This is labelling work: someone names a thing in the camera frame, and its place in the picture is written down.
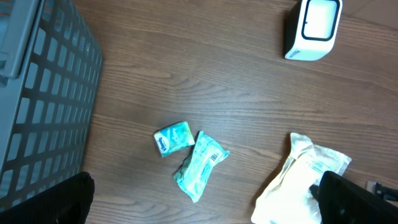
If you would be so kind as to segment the beige plastic pouch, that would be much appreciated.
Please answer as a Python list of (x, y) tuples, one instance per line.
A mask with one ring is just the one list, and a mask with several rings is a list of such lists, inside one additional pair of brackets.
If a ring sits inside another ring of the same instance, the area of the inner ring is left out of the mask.
[(318, 201), (310, 187), (326, 171), (343, 175), (351, 158), (316, 145), (306, 136), (290, 134), (291, 150), (282, 170), (257, 198), (253, 223), (321, 223)]

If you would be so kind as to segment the teal snack packet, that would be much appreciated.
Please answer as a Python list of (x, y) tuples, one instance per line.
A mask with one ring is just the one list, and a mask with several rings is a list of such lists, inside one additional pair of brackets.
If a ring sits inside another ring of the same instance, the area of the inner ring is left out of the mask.
[(203, 195), (213, 168), (229, 154), (212, 137), (200, 131), (192, 153), (174, 174), (174, 180), (192, 202), (196, 203)]

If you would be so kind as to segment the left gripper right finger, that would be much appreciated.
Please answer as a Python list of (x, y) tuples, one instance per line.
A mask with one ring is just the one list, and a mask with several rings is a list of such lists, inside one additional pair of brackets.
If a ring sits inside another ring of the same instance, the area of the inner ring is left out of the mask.
[(397, 207), (344, 177), (326, 171), (317, 185), (317, 201), (323, 224), (397, 224)]

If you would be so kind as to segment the teal white small box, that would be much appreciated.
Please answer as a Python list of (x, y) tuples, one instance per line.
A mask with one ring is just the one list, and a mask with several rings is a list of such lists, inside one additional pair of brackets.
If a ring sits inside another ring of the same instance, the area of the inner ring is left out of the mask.
[(162, 157), (195, 144), (193, 134), (186, 121), (158, 130), (154, 133), (154, 139)]

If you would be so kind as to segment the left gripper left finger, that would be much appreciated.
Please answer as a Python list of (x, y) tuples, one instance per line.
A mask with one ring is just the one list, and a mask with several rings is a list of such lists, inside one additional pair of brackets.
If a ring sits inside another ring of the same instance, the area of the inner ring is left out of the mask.
[(95, 182), (80, 172), (32, 198), (1, 212), (1, 224), (85, 224), (95, 192)]

